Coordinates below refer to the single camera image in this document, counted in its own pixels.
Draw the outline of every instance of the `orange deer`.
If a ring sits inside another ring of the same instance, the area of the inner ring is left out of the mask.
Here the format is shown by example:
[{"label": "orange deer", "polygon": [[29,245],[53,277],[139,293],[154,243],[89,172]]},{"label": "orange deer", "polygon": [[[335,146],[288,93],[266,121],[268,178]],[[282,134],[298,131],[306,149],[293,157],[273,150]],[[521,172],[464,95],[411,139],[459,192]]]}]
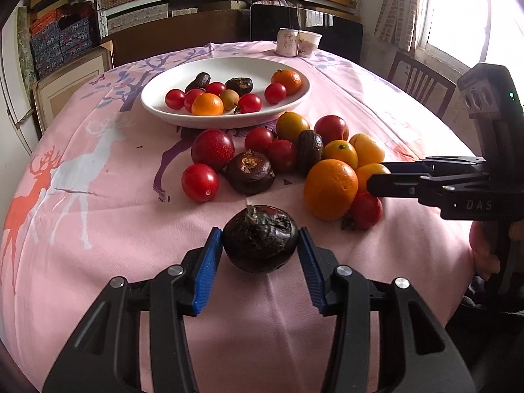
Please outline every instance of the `orange deer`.
[{"label": "orange deer", "polygon": [[28,195],[15,197],[9,209],[4,221],[4,232],[9,231],[5,241],[4,251],[2,253],[2,261],[0,261],[0,286],[2,286],[2,269],[4,266],[4,259],[7,254],[7,247],[11,244],[11,265],[12,265],[12,288],[15,293],[16,284],[16,270],[15,270],[15,257],[16,257],[16,240],[18,237],[18,231],[24,224],[27,216],[36,207],[40,199],[40,192],[42,190],[48,190],[51,184],[51,170],[57,168],[62,163],[62,155],[58,152],[54,156],[54,146],[49,152],[46,152],[44,157],[40,159],[40,166],[37,170],[33,169],[33,158],[29,164],[29,172],[34,175],[35,183],[33,184],[31,191]]}]

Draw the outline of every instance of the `tablecloth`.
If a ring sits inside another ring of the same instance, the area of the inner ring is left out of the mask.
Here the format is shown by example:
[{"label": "tablecloth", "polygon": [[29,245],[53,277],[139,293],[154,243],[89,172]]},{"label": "tablecloth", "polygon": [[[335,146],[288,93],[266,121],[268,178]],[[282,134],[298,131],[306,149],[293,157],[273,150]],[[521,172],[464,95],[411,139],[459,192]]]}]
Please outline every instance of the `tablecloth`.
[{"label": "tablecloth", "polygon": [[[153,277],[246,204],[287,211],[318,245],[370,279],[408,278],[441,323],[454,312],[473,274],[470,223],[444,221],[415,200],[385,199],[377,226],[349,233],[307,212],[295,176],[277,176],[269,191],[249,198],[223,179],[211,202],[183,194],[180,176],[191,164],[195,135],[148,113],[139,95],[155,75],[207,57],[295,67],[312,85],[296,111],[311,125],[323,115],[343,117],[351,135],[383,142],[386,160],[472,155],[434,114],[362,67],[323,51],[308,60],[273,50],[271,42],[209,44],[121,66],[81,87],[56,117],[11,203],[0,248],[7,347],[37,388],[112,277]],[[237,152],[248,130],[228,131]],[[147,315],[141,326],[142,387],[151,391]],[[202,393],[320,391],[333,327],[333,318],[311,306],[296,255],[268,275],[243,273],[224,257],[208,307],[186,320]],[[372,366],[376,345],[374,338]]]}]

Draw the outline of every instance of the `blue gripper pad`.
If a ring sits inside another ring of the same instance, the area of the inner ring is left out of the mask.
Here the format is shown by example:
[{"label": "blue gripper pad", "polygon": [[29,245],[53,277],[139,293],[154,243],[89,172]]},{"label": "blue gripper pad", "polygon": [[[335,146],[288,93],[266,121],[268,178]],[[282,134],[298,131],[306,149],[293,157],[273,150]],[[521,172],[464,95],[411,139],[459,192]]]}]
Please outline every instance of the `blue gripper pad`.
[{"label": "blue gripper pad", "polygon": [[202,309],[207,306],[211,288],[215,280],[218,263],[222,257],[222,231],[213,227],[208,240],[202,250],[205,253],[204,259],[198,270],[195,279],[195,297],[193,298],[193,312],[199,315]]},{"label": "blue gripper pad", "polygon": [[309,232],[307,229],[301,228],[298,237],[298,257],[300,265],[306,278],[311,302],[313,306],[319,309],[319,313],[324,315],[328,309],[324,278],[316,260],[313,247],[316,248],[316,245],[311,240]]}]

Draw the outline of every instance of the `human hand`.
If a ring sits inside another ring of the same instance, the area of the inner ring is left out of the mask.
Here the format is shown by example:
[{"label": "human hand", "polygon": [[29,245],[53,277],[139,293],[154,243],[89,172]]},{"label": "human hand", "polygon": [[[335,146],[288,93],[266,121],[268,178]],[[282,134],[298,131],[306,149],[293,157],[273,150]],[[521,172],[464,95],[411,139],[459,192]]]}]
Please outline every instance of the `human hand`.
[{"label": "human hand", "polygon": [[[524,240],[524,220],[513,223],[509,228],[509,237],[513,241]],[[492,274],[500,272],[500,261],[491,254],[489,242],[480,221],[474,221],[470,229],[470,246],[473,250],[473,262],[476,273],[485,281]]]}]

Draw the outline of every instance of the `wooden chair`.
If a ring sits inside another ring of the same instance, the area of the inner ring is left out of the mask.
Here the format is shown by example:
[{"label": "wooden chair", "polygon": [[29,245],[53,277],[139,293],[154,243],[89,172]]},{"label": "wooden chair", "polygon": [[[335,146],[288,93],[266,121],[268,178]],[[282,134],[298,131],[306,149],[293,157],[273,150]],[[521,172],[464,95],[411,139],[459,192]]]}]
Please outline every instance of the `wooden chair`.
[{"label": "wooden chair", "polygon": [[433,93],[437,84],[441,84],[446,88],[446,94],[444,95],[442,103],[440,104],[440,107],[436,113],[439,119],[442,119],[444,113],[446,112],[447,106],[450,104],[453,92],[455,91],[455,84],[446,77],[440,75],[438,72],[435,72],[433,69],[427,67],[423,63],[415,60],[403,52],[397,52],[395,60],[393,60],[391,70],[389,71],[388,75],[388,81],[390,83],[395,77],[395,72],[397,72],[398,64],[400,62],[404,62],[410,67],[408,80],[405,83],[404,91],[424,106],[427,107],[426,103],[428,102],[429,96]]}]

